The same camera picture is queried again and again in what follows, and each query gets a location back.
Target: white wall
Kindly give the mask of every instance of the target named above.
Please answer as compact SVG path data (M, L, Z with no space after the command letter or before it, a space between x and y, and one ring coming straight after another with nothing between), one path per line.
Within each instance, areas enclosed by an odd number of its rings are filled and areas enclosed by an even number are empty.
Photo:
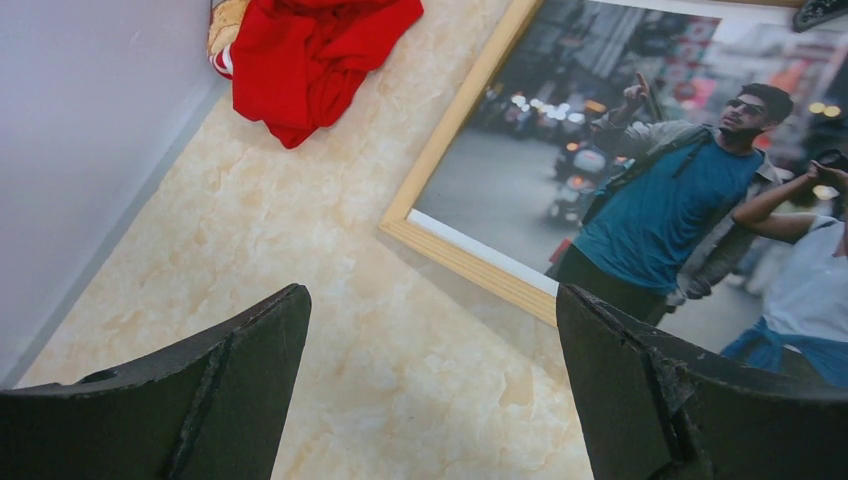
M0 386L55 330L220 89L209 10L0 2Z

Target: man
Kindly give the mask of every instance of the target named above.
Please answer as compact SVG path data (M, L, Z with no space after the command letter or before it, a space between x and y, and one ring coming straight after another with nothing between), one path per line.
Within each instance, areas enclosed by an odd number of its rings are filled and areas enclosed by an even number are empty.
M848 224L813 213L774 213L817 183L848 192L848 173L813 162L797 179L733 213L757 235L794 245L754 328L722 354L814 383L848 387ZM841 205L848 213L848 202Z
M754 235L729 213L780 185L753 142L794 105L783 90L750 84L727 102L718 127L682 120L627 126L649 95L637 77L624 105L593 124L599 148L634 163L596 198L551 276L655 325L666 303L709 295L747 251Z

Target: sunglasses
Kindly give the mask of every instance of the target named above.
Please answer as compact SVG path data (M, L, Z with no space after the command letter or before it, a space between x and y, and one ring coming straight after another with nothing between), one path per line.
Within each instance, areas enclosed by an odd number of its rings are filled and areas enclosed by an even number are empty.
M738 98L733 98L733 99L728 100L727 106L730 107L730 108L739 108L739 107L744 106L745 108L742 109L742 113L744 113L745 115L748 115L749 117L753 117L755 115L765 115L766 114L765 108L763 108L759 105L754 105L753 103L743 102L742 100L739 100Z

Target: man's hair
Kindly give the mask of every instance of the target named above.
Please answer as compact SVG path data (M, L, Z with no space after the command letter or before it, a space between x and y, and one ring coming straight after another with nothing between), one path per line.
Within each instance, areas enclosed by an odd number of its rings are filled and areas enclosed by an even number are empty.
M795 102L792 101L789 94L772 85L749 83L742 87L737 97L742 95L751 95L762 100L766 104L768 119L777 123L786 120L786 117L795 108Z

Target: red and white striped fabric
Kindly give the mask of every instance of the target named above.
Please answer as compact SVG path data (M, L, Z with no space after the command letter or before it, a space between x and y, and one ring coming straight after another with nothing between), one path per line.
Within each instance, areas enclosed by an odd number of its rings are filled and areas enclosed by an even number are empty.
M220 52L215 55L211 55L209 57L209 63L215 68L215 71L218 72L222 77L232 80L233 79L233 60L230 57L230 46L227 45Z

